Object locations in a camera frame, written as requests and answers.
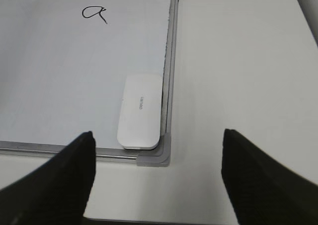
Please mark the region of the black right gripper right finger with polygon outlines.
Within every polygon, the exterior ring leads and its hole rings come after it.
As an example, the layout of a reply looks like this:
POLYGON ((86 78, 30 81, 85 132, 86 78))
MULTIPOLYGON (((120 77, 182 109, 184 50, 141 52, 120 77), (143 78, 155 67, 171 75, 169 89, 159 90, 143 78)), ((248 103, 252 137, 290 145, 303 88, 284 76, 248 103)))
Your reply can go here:
POLYGON ((221 175, 240 225, 316 225, 318 186, 225 129, 221 175))

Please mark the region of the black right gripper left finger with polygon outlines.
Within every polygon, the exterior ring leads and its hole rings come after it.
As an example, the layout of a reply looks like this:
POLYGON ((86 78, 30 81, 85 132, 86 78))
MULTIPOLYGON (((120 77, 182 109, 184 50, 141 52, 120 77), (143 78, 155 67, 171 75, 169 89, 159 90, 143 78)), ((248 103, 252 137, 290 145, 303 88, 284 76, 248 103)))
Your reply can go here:
POLYGON ((42 166, 0 191, 2 225, 80 225, 96 174, 96 143, 82 133, 42 166))

